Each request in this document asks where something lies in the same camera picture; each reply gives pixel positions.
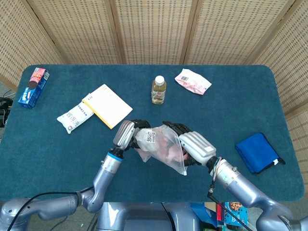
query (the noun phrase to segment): white snack bag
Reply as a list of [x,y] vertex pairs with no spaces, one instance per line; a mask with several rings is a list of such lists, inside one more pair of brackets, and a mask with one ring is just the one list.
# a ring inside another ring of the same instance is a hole
[[187,90],[199,95],[203,95],[212,85],[207,79],[189,69],[183,69],[182,72],[175,77],[175,81]]
[[80,102],[67,113],[59,116],[57,120],[62,123],[67,133],[71,134],[72,130],[89,119],[93,114],[94,112],[88,106],[86,106],[83,102]]

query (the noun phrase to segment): woven screen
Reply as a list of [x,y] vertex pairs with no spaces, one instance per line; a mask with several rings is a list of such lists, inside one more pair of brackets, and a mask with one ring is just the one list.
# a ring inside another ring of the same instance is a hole
[[287,124],[308,193],[308,110],[288,119]]
[[119,63],[104,0],[29,3],[70,63]]
[[21,0],[0,1],[0,78],[16,90],[31,64],[62,63],[56,47]]
[[303,1],[255,61],[275,74],[284,111],[308,100],[308,1]]
[[128,64],[179,64],[192,0],[117,0]]
[[205,0],[188,64],[242,64],[287,0]]

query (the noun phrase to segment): floor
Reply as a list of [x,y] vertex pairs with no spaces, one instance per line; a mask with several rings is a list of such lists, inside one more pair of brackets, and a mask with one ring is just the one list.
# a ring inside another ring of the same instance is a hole
[[[2,96],[9,89],[0,82],[0,96]],[[0,128],[0,138],[4,132],[3,128]],[[296,219],[300,219],[304,216],[308,216],[308,199],[303,199],[297,202],[284,202],[292,211]],[[91,221],[93,214],[88,213],[83,207],[79,207],[76,213],[69,216],[65,222],[59,224],[53,228],[56,224],[61,222],[64,218],[55,219],[52,221],[42,221],[37,215],[32,216],[29,224],[29,231],[88,231],[91,230]]]

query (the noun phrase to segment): colorful box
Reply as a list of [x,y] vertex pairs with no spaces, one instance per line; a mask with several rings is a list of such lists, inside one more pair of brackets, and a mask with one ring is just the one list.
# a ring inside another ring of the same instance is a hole
[[[226,202],[225,208],[231,211],[242,223],[248,225],[248,213],[247,208],[242,206],[239,202]],[[224,222],[228,225],[234,225],[241,227],[242,225],[233,218],[229,213],[225,212]]]
[[34,107],[48,77],[49,73],[46,69],[36,67],[18,102],[24,107]]

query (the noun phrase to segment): white notebook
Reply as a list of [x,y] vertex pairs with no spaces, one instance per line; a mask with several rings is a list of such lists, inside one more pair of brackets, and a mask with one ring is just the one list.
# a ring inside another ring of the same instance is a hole
[[113,129],[133,109],[106,84],[82,100],[110,129]]

